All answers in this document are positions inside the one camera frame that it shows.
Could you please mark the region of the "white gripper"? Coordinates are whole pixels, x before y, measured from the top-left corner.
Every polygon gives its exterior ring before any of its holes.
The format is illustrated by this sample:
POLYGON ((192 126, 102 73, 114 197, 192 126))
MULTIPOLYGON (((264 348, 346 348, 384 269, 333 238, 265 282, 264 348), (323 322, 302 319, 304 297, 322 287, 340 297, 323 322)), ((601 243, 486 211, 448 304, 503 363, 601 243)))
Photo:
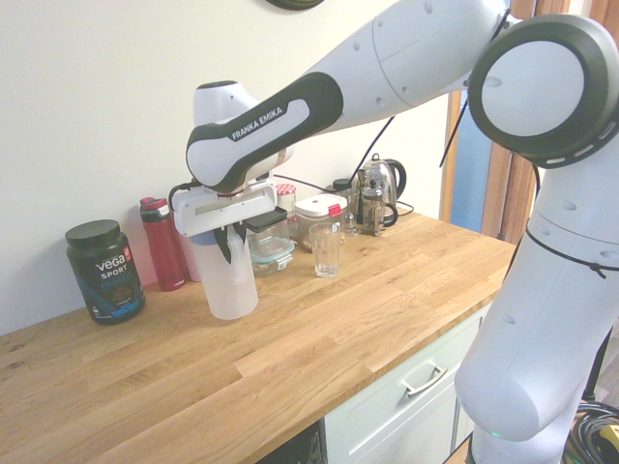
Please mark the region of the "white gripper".
POLYGON ((240 238, 247 237, 242 222, 265 213, 277 206, 277 192, 273 182, 254 182, 231 196, 217 194, 203 186, 176 192, 171 196, 175 227, 180 235, 192 237, 213 230, 222 257, 230 264, 232 252, 228 245, 227 229, 233 228, 240 238))

